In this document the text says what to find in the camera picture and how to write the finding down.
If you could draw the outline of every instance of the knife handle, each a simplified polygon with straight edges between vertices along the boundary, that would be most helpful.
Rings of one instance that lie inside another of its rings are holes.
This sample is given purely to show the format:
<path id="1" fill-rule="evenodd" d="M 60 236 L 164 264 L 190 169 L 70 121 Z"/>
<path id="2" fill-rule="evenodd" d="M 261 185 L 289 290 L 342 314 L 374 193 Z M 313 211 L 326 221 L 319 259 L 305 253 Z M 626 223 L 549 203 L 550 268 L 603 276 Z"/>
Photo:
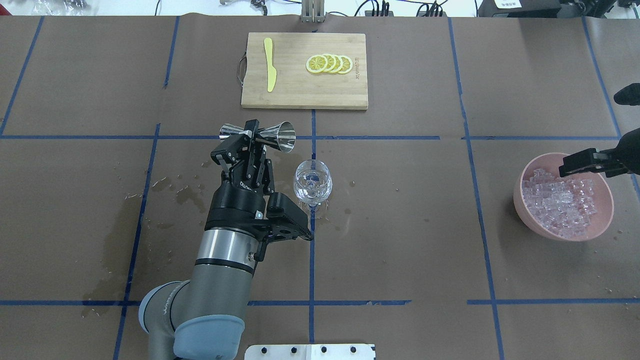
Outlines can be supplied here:
<path id="1" fill-rule="evenodd" d="M 264 52 L 267 54 L 267 66 L 273 66 L 273 41 L 271 38 L 264 38 Z"/>

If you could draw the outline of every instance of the brown table surface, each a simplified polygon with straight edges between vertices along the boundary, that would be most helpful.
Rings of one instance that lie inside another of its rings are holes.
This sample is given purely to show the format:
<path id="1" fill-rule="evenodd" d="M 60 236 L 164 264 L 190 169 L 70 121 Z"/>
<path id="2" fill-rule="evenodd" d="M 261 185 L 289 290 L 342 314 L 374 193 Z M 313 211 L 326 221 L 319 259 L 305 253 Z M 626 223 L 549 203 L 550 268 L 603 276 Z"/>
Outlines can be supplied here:
<path id="1" fill-rule="evenodd" d="M 607 180 L 613 223 L 584 243 L 528 230 L 512 189 L 539 154 L 608 149 L 640 127 L 640 109 L 612 103 L 640 80 L 639 30 L 0 17 L 1 357 L 146 359 L 138 304 L 190 277 L 220 183 L 217 131 L 258 118 L 301 136 L 269 154 L 277 190 L 294 198 L 312 153 L 334 187 L 314 243 L 269 246 L 238 359 L 251 344 L 309 342 L 375 343 L 378 359 L 637 358 L 637 178 Z M 369 109 L 242 109 L 251 31 L 365 33 Z"/>

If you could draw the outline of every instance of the red object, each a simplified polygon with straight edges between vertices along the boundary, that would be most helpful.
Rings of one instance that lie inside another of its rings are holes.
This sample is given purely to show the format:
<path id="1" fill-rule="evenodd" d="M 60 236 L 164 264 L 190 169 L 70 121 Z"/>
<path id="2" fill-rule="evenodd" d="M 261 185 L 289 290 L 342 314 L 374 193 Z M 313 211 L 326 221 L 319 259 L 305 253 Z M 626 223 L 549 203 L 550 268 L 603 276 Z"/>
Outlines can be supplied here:
<path id="1" fill-rule="evenodd" d="M 0 15 L 11 15 L 11 13 L 0 4 Z"/>

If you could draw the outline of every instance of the wine glass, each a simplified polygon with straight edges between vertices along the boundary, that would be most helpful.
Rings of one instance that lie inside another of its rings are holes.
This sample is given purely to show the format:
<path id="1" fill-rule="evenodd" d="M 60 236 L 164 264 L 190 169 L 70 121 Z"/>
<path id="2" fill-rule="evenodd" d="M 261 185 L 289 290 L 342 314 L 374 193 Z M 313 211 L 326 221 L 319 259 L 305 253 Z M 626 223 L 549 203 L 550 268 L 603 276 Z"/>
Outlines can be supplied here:
<path id="1" fill-rule="evenodd" d="M 293 188 L 300 207 L 310 218 L 321 218 L 328 206 L 333 182 L 329 168 L 320 160 L 306 160 L 298 165 Z"/>

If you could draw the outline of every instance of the bowl of ice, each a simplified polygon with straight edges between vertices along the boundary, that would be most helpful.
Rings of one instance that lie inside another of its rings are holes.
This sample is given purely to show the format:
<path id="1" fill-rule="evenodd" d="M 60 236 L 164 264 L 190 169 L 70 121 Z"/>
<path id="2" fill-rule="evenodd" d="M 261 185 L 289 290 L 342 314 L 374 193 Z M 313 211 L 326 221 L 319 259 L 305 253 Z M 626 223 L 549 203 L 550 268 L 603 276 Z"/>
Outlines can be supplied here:
<path id="1" fill-rule="evenodd" d="M 531 160 L 516 181 L 513 204 L 522 222 L 546 238 L 597 238 L 613 219 L 611 189 L 600 174 L 559 177 L 568 154 L 552 152 Z"/>

